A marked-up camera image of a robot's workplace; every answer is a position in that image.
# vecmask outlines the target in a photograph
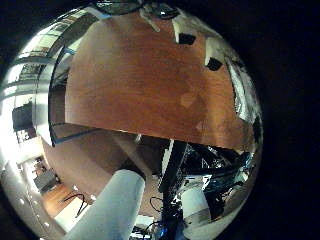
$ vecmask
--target white cylinder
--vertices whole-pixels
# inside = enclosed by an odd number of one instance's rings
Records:
[[[140,208],[145,180],[130,170],[117,171],[64,240],[129,239]]]
[[[201,187],[194,187],[186,190],[181,194],[183,219],[189,216],[201,212],[205,209],[209,209],[206,197]]]

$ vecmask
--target floor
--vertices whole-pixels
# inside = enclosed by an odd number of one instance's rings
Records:
[[[56,217],[71,201],[60,202],[70,193],[71,189],[63,184],[58,184],[54,189],[46,192],[43,197],[43,205],[50,217]]]
[[[112,174],[129,158],[146,175],[140,214],[158,218],[159,213],[150,206],[149,199],[162,195],[157,191],[158,181],[152,173],[158,170],[167,141],[143,136],[140,144],[136,144],[134,138],[132,134],[99,130],[54,148],[44,141],[42,144],[48,164],[63,184],[69,189],[76,185],[87,196],[98,196]],[[67,190],[61,189],[56,198],[63,194]],[[155,201],[154,205],[159,209],[161,202]]]

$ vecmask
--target black cable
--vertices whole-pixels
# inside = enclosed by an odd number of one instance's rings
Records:
[[[159,210],[159,209],[156,209],[156,208],[154,207],[154,205],[152,204],[152,199],[157,199],[157,200],[160,200],[160,201],[162,201],[162,202],[163,202],[163,199],[158,198],[158,197],[151,197],[151,198],[149,199],[149,202],[150,202],[151,207],[152,207],[155,211],[161,213],[161,212],[162,212],[162,207],[160,208],[160,210]]]
[[[163,223],[164,221],[156,221],[156,222],[152,222],[148,225],[148,227],[146,227],[146,229],[144,230],[144,233],[143,233],[143,237],[142,237],[142,240],[144,240],[144,237],[146,236],[146,233],[148,232],[148,229],[154,225],[154,224],[158,224],[158,223]]]
[[[81,203],[81,206],[80,206],[80,208],[79,208],[79,210],[78,210],[78,212],[77,212],[76,218],[77,218],[77,217],[80,215],[80,213],[81,213],[81,209],[82,209],[83,204],[84,204],[84,195],[83,195],[82,193],[77,193],[77,194],[74,194],[74,195],[72,195],[72,196],[70,196],[70,197],[65,198],[65,199],[62,200],[63,202],[66,202],[66,201],[68,201],[69,199],[74,198],[74,197],[77,197],[77,196],[81,196],[81,197],[82,197],[82,203]]]

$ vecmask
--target desk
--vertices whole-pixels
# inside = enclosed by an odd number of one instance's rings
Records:
[[[248,150],[252,127],[236,116],[225,66],[204,66],[205,39],[174,42],[138,14],[94,23],[71,63],[66,122]]]

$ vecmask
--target white object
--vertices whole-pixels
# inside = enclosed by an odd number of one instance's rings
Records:
[[[190,188],[181,194],[181,203],[183,210],[183,219],[209,209],[206,197],[201,186]]]
[[[180,34],[187,34],[191,36],[197,35],[197,31],[193,27],[190,27],[188,22],[186,22],[186,18],[184,18],[182,15],[179,15],[174,19],[172,19],[172,24],[173,24],[174,34],[175,34],[177,43],[180,42],[179,40]]]
[[[154,217],[144,216],[144,215],[138,215],[136,219],[135,226],[145,229],[148,227],[151,223],[153,223]]]
[[[80,209],[82,200],[80,198],[74,198],[54,219],[63,228],[65,232],[69,232],[76,223],[83,217],[86,211],[89,210],[90,205],[88,205],[80,215],[76,218],[76,215]]]
[[[174,140],[170,139],[169,148],[164,150],[164,155],[162,158],[162,175],[164,175],[164,173],[166,172],[166,169],[170,160],[173,144],[174,144]]]
[[[208,66],[210,58],[217,59],[222,64],[225,64],[224,51],[225,44],[218,37],[208,37],[206,39],[206,59],[205,65]]]
[[[91,208],[63,239],[129,239],[144,187],[145,180],[136,172],[118,170]]]
[[[245,201],[240,205],[239,208],[217,221],[200,226],[198,228],[185,228],[183,230],[183,235],[190,240],[215,239],[233,221],[244,203]]]

